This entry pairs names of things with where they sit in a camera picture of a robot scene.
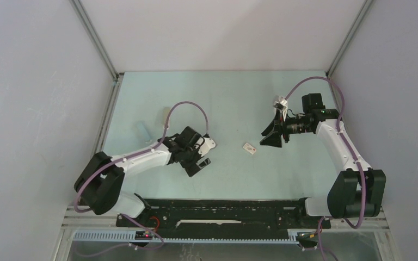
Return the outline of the beige stapler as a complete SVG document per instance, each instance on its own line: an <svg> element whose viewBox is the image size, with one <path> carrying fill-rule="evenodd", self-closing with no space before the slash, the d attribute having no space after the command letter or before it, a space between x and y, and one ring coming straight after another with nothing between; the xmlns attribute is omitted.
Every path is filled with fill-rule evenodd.
<svg viewBox="0 0 418 261"><path fill-rule="evenodd" d="M168 115L170 113L171 108L170 107L165 107L163 109L163 128L164 129L168 129Z"/></svg>

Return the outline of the light blue white stapler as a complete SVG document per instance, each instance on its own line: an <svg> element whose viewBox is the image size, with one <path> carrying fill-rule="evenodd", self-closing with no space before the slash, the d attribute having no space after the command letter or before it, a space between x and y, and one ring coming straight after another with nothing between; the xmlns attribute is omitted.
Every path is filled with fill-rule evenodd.
<svg viewBox="0 0 418 261"><path fill-rule="evenodd" d="M141 140L146 144L150 144L152 142L152 136L148 128L146 127L145 123L143 121L139 121L136 124L136 128L137 128L138 135L140 136Z"/></svg>

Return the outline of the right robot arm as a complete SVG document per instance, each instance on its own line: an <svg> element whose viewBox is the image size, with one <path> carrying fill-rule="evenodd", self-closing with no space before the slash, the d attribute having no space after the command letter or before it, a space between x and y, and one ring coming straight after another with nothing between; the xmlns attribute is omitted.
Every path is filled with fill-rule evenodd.
<svg viewBox="0 0 418 261"><path fill-rule="evenodd" d="M260 145L281 148L292 134L314 133L325 146L337 172L327 195L309 197L305 206L296 210L296 223L309 227L317 216L344 219L379 215L386 175L363 159L350 140L339 111L326 108L318 93L302 97L303 112L297 115L288 115L288 102L282 96L276 98L273 107L274 119L261 133Z"/></svg>

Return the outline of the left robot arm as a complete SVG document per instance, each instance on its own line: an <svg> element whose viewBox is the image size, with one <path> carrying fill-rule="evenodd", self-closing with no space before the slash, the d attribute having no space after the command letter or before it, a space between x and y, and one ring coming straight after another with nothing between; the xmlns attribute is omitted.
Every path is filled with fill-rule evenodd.
<svg viewBox="0 0 418 261"><path fill-rule="evenodd" d="M147 202L135 192L127 192L128 181L155 167L179 163L189 177L211 163L206 157L216 147L208 134L187 126L181 133L165 136L151 146L130 155L93 155L74 184L80 200L96 215L109 211L125 214L136 226L150 220Z"/></svg>

